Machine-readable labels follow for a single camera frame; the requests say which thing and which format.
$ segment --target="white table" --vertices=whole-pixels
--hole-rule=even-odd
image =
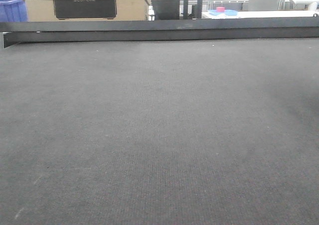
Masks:
[[[319,0],[290,0],[290,2],[292,3],[293,7],[296,7],[298,4],[309,5],[312,2],[319,3]]]
[[[223,19],[223,18],[267,18],[267,17],[311,17],[316,11],[310,10],[276,10],[276,11],[239,11],[236,16],[227,16],[220,14],[211,15],[209,12],[203,12],[202,18]]]

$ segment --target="blue bin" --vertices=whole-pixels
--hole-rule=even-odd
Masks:
[[[0,0],[0,22],[27,21],[23,0]]]

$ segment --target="carpet surface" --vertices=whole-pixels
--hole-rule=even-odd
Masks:
[[[319,39],[0,50],[1,225],[318,225]]]

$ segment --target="blue object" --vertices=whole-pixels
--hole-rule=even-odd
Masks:
[[[27,20],[23,0],[0,0],[0,22],[23,22]]]
[[[232,10],[232,9],[226,9],[225,12],[216,12],[215,9],[210,9],[208,12],[211,15],[225,14],[225,15],[235,16],[238,14],[238,11]]]

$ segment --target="metal rail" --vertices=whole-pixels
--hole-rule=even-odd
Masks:
[[[0,23],[3,47],[20,42],[319,37],[319,17]]]

